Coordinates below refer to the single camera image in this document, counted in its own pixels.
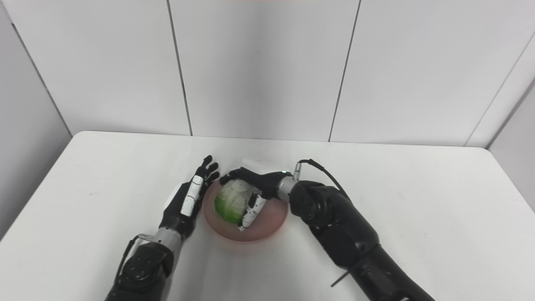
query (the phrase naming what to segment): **wall seam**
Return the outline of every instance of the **wall seam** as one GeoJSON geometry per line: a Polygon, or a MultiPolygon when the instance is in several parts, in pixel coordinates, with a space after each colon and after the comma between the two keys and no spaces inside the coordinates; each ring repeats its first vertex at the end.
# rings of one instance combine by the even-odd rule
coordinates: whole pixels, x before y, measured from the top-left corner
{"type": "Polygon", "coordinates": [[[28,51],[28,48],[26,48],[26,44],[24,44],[24,41],[22,40],[22,37],[20,36],[19,31],[17,30],[17,27],[15,26],[14,23],[11,23],[11,26],[13,27],[13,30],[15,31],[15,34],[17,35],[17,38],[19,39],[20,43],[22,44],[22,47],[24,48],[24,51],[26,52],[26,55],[27,55],[28,58],[30,59],[30,62],[32,63],[32,66],[33,66],[35,72],[37,73],[37,76],[39,77],[39,80],[41,81],[41,84],[43,85],[45,91],[47,92],[47,95],[48,95],[50,101],[52,102],[52,105],[53,105],[54,108],[56,109],[56,112],[58,113],[59,118],[60,118],[61,121],[63,122],[63,125],[65,126],[65,129],[67,129],[68,134],[69,134],[69,135],[71,136],[71,138],[72,138],[72,137],[73,137],[73,136],[72,136],[72,132],[71,132],[71,130],[68,128],[67,123],[65,122],[65,118],[63,117],[61,111],[59,110],[58,105],[56,104],[56,101],[55,101],[54,98],[52,97],[52,94],[50,94],[50,90],[48,90],[48,87],[47,87],[47,85],[45,84],[44,79],[43,79],[43,77],[41,76],[41,73],[39,72],[39,69],[37,69],[37,66],[35,65],[35,62],[34,62],[32,56],[30,55],[30,52],[28,51]]]}
{"type": "Polygon", "coordinates": [[[349,39],[349,47],[347,49],[346,63],[343,66],[342,80],[340,81],[340,89],[338,90],[336,106],[334,106],[333,121],[331,123],[331,130],[329,131],[329,139],[327,142],[331,142],[331,136],[333,134],[334,121],[336,119],[336,113],[338,112],[338,104],[340,103],[340,95],[342,94],[343,79],[346,77],[347,62],[349,61],[349,53],[351,52],[351,45],[353,44],[353,37],[355,36],[355,27],[357,25],[358,13],[361,10],[361,3],[362,3],[362,0],[358,0],[357,12],[355,14],[355,21],[353,22],[353,30],[351,31],[351,38],[349,39]]]}
{"type": "Polygon", "coordinates": [[[182,86],[182,96],[184,97],[184,106],[186,107],[186,116],[188,118],[189,135],[193,136],[192,120],[190,119],[190,116],[189,116],[188,100],[186,98],[186,87],[184,85],[184,77],[182,75],[182,66],[180,65],[180,56],[178,54],[177,34],[174,30],[173,13],[171,12],[171,3],[169,1],[170,0],[166,0],[167,11],[169,13],[169,22],[171,24],[171,35],[173,36],[174,53],[177,57],[178,74],[180,76],[180,85],[182,86]]]}
{"type": "Polygon", "coordinates": [[[535,31],[531,34],[531,37],[529,38],[528,42],[526,43],[526,45],[524,46],[524,48],[522,49],[522,51],[520,52],[520,55],[516,58],[513,66],[511,67],[511,69],[509,70],[509,72],[507,73],[507,75],[505,76],[505,78],[503,79],[503,82],[501,83],[500,87],[498,88],[498,90],[496,91],[496,93],[494,94],[494,97],[492,97],[492,100],[491,102],[488,104],[487,108],[485,109],[485,111],[483,112],[483,115],[481,116],[481,118],[479,119],[479,121],[477,122],[476,126],[473,128],[472,132],[470,133],[470,135],[468,136],[468,139],[466,140],[466,142],[463,144],[463,146],[466,146],[468,144],[468,142],[470,141],[470,139],[472,138],[473,134],[476,132],[477,128],[479,127],[479,124],[481,123],[481,121],[483,120],[483,118],[485,118],[485,115],[487,114],[488,110],[491,108],[492,104],[494,103],[494,100],[496,99],[496,97],[498,97],[498,94],[500,94],[500,91],[502,90],[503,86],[505,85],[505,83],[507,82],[507,80],[509,79],[509,76],[511,75],[511,73],[513,72],[513,70],[515,69],[516,67],[516,64],[518,63],[518,61],[520,61],[520,58],[522,57],[522,55],[524,54],[524,52],[526,51],[526,48],[528,48],[528,45],[530,44],[531,40],[533,39],[533,36],[535,35],[535,31]]]}

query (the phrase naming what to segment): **fingertip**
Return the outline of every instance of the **fingertip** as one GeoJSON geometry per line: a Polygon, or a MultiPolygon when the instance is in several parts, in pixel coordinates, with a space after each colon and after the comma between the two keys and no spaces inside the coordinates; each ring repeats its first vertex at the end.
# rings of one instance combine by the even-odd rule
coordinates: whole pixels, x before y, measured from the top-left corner
{"type": "Polygon", "coordinates": [[[206,157],[204,158],[204,160],[202,161],[201,166],[202,166],[202,167],[206,167],[206,166],[208,166],[208,164],[210,164],[210,162],[212,162],[212,160],[213,160],[212,155],[208,155],[208,156],[206,156],[206,157]]]}

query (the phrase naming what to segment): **joint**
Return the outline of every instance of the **joint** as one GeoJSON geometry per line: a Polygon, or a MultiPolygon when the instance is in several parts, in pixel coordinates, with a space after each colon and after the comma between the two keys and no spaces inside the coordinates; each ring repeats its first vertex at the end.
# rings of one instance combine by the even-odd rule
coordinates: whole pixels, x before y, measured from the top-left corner
{"type": "Polygon", "coordinates": [[[150,241],[164,245],[171,252],[175,253],[180,250],[184,237],[169,227],[161,227],[150,241]]]}

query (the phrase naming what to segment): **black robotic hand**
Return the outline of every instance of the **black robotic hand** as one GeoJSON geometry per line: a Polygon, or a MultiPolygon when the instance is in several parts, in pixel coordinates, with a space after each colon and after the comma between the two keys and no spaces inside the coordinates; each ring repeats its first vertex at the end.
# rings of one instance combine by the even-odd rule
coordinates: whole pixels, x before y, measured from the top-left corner
{"type": "Polygon", "coordinates": [[[230,180],[240,179],[248,184],[258,188],[264,199],[279,198],[278,185],[280,181],[285,177],[291,177],[287,171],[270,172],[269,174],[259,175],[255,172],[248,170],[245,167],[240,167],[229,171],[226,175],[219,179],[221,185],[225,185],[230,180]]]}
{"type": "Polygon", "coordinates": [[[164,210],[159,228],[169,227],[184,238],[192,234],[204,194],[208,187],[219,178],[219,172],[216,171],[219,164],[217,162],[211,164],[212,160],[211,155],[204,158],[192,179],[180,185],[164,210]]]}
{"type": "Polygon", "coordinates": [[[219,172],[216,171],[218,164],[211,162],[212,156],[209,155],[204,158],[189,182],[177,185],[154,236],[139,234],[130,241],[106,301],[161,300],[167,278],[180,253],[180,246],[195,228],[202,198],[208,187],[219,177],[219,172]],[[139,245],[125,263],[138,238],[148,242],[139,245]]]}

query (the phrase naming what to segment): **pink bowl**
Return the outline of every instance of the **pink bowl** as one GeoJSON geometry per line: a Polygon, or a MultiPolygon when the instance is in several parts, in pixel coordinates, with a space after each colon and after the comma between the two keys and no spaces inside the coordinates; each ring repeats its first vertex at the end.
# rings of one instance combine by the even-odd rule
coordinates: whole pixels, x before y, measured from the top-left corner
{"type": "Polygon", "coordinates": [[[208,188],[204,195],[202,208],[208,225],[222,238],[240,244],[258,243],[275,234],[286,220],[288,203],[271,199],[266,202],[251,226],[245,231],[240,231],[237,225],[224,221],[216,212],[214,201],[221,188],[223,186],[219,181],[214,182],[208,188]]]}

